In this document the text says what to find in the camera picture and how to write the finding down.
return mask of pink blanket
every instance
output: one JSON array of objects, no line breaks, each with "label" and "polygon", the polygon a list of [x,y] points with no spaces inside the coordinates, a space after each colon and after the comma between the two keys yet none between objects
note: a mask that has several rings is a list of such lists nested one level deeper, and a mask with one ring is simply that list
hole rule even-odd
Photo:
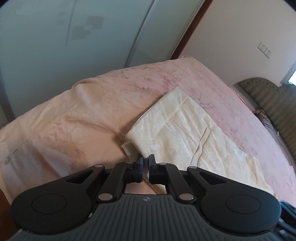
[{"label": "pink blanket", "polygon": [[[88,166],[110,168],[123,161],[126,133],[175,86],[242,151],[259,159],[280,199],[296,205],[295,173],[279,146],[236,92],[191,57],[82,80],[0,130],[0,188],[8,201]],[[129,191],[139,192],[136,185]]]}]

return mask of upholstered headboard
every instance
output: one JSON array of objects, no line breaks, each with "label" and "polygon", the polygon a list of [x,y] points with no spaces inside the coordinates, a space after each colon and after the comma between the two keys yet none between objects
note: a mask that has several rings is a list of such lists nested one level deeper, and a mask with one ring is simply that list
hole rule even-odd
[{"label": "upholstered headboard", "polygon": [[277,87],[259,77],[238,84],[265,110],[296,159],[296,86]]}]

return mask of mattress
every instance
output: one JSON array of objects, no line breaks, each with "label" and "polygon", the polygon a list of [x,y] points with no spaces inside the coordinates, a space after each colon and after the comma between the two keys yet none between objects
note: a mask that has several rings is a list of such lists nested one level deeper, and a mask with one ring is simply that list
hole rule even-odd
[{"label": "mattress", "polygon": [[[279,199],[296,205],[295,172],[280,147],[239,95],[191,57],[81,80],[1,129],[0,188],[7,200],[88,166],[111,168],[126,160],[121,145],[127,132],[176,86],[243,152],[259,159]],[[153,193],[142,185],[131,185],[128,192]]]}]

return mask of silver screw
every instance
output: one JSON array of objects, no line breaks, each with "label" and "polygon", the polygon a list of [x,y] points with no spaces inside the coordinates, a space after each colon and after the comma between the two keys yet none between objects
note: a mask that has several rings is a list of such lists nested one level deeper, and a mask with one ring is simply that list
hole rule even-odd
[{"label": "silver screw", "polygon": [[102,201],[109,201],[113,198],[113,196],[110,193],[101,193],[98,198]]},{"label": "silver screw", "polygon": [[182,199],[183,201],[190,201],[194,198],[194,196],[190,193],[182,193],[179,196],[180,199]]}]

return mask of folded garment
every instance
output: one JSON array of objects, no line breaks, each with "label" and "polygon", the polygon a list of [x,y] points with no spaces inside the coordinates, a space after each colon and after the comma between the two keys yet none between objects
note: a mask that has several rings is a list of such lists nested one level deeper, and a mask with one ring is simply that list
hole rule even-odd
[{"label": "folded garment", "polygon": [[[259,161],[241,151],[178,87],[144,113],[126,139],[122,148],[132,161],[138,152],[145,158],[155,154],[157,163],[172,163],[179,170],[198,166],[274,195],[265,182]],[[158,193],[165,192],[163,185],[152,187]]]}]

